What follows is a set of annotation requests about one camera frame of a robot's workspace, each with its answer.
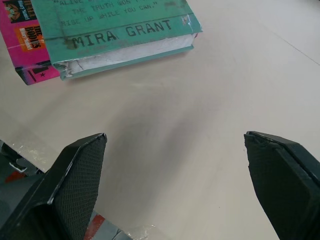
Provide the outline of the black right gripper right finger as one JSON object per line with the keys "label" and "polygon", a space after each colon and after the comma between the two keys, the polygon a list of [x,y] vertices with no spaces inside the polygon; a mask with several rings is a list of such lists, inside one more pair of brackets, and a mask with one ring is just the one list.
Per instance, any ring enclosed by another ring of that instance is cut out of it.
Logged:
{"label": "black right gripper right finger", "polygon": [[301,144],[244,134],[257,199],[280,240],[320,240],[320,162]]}

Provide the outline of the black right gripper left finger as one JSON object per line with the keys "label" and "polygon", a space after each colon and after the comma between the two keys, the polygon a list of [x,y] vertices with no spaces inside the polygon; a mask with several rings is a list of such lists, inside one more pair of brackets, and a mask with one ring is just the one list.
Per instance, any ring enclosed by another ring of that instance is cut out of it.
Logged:
{"label": "black right gripper left finger", "polygon": [[0,240],[84,240],[107,136],[66,146],[46,173],[0,184]]}

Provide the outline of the pink paperback book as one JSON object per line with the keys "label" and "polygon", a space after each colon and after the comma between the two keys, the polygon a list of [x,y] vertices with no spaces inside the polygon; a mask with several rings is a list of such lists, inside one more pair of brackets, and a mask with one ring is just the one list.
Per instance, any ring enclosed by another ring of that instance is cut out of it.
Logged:
{"label": "pink paperback book", "polygon": [[58,77],[31,0],[0,0],[0,31],[16,73],[26,85]]}

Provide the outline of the green Mira Grant book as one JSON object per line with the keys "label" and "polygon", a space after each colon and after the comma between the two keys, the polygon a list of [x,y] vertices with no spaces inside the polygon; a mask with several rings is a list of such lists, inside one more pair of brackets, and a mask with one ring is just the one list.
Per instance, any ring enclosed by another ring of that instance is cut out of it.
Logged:
{"label": "green Mira Grant book", "polygon": [[31,0],[52,66],[75,79],[193,49],[187,0]]}

